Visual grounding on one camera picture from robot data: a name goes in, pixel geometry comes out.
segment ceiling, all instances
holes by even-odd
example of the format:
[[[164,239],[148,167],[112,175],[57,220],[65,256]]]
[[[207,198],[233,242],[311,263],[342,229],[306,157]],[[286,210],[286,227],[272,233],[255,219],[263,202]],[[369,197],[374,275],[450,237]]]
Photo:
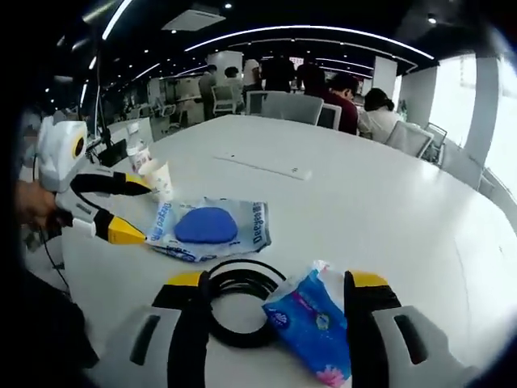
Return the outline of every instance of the ceiling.
[[[232,4],[230,9],[225,8],[227,2]],[[273,53],[303,57],[310,52],[312,57],[325,58],[318,60],[323,66],[366,75],[372,73],[367,67],[373,67],[375,56],[380,55],[397,61],[397,72],[405,74],[436,65],[437,60],[461,50],[476,49],[482,42],[479,32],[465,21],[462,0],[318,0],[296,2],[295,6],[293,0],[227,2],[200,0],[199,4],[212,7],[225,20],[196,32],[172,34],[162,27],[193,2],[132,0],[106,40],[102,40],[101,35],[122,0],[90,2],[82,20],[71,23],[64,43],[57,47],[53,75],[74,77],[74,86],[68,86],[66,93],[55,94],[55,108],[73,104],[69,99],[78,94],[76,89],[86,80],[96,79],[95,70],[88,69],[96,54],[100,83],[104,92],[111,95],[135,82],[146,82],[149,77],[170,76],[199,67],[205,63],[206,56],[216,50],[243,51],[245,57],[257,59]],[[437,24],[428,22],[429,14],[438,20]],[[218,36],[288,25],[341,27],[377,34],[422,50],[434,59],[370,36],[319,28],[254,32],[185,52],[192,45]],[[138,74],[156,64],[160,65],[133,81]]]

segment white round table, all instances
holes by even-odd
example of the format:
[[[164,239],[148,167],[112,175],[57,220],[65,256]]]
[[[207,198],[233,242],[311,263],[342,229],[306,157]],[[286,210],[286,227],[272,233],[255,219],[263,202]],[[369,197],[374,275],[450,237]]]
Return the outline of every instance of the white round table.
[[[403,305],[416,306],[445,331],[452,354],[468,365],[486,365],[515,327],[513,229],[484,196],[431,164],[345,133],[253,116],[210,120],[150,150],[168,160],[178,198],[268,202],[272,245],[254,259],[287,276],[316,259],[340,271],[375,272]],[[312,176],[298,180],[213,157],[222,154],[296,166]],[[128,161],[116,170],[129,171]],[[155,216],[147,196],[96,201],[142,230]],[[98,352],[110,331],[150,304],[170,276],[216,264],[113,246],[70,228],[63,245],[71,293]],[[222,318],[259,325],[260,312],[252,319],[245,304],[223,304]],[[280,345],[241,350],[211,339],[206,374],[209,387],[320,386]]]

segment white shirt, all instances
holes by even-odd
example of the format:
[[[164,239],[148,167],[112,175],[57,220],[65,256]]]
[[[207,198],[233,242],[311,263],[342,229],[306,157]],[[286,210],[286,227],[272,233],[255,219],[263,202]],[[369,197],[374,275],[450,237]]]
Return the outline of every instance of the white shirt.
[[[370,112],[361,109],[357,128],[360,133],[370,133],[373,141],[386,143],[397,121],[403,121],[402,117],[396,112],[389,111],[387,107]]]
[[[255,59],[248,59],[244,64],[244,70],[242,73],[244,74],[244,78],[242,79],[242,83],[244,86],[254,85],[255,78],[253,75],[253,69],[260,67],[259,63]]]
[[[242,101],[242,80],[240,78],[227,78],[223,85],[228,85],[232,88],[233,100],[237,103]]]

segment blue tissue packet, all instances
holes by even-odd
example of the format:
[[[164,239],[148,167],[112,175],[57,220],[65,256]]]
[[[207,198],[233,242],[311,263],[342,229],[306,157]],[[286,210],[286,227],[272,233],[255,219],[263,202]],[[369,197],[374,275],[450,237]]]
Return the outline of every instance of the blue tissue packet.
[[[343,286],[344,275],[318,261],[307,276],[286,280],[263,304],[284,342],[333,388],[351,377]]]

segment packaging bag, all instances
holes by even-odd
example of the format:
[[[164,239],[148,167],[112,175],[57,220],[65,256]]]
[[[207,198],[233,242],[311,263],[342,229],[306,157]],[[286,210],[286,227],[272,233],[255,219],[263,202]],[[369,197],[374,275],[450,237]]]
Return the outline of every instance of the packaging bag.
[[[351,386],[344,308],[344,275],[323,261],[305,276],[287,279],[263,304],[284,342],[333,388]]]
[[[174,235],[174,226],[188,212],[202,207],[227,211],[237,224],[237,236],[229,242],[218,244],[180,242]],[[166,255],[194,263],[258,252],[271,245],[267,204],[225,198],[161,202],[153,227],[147,234],[146,243]]]

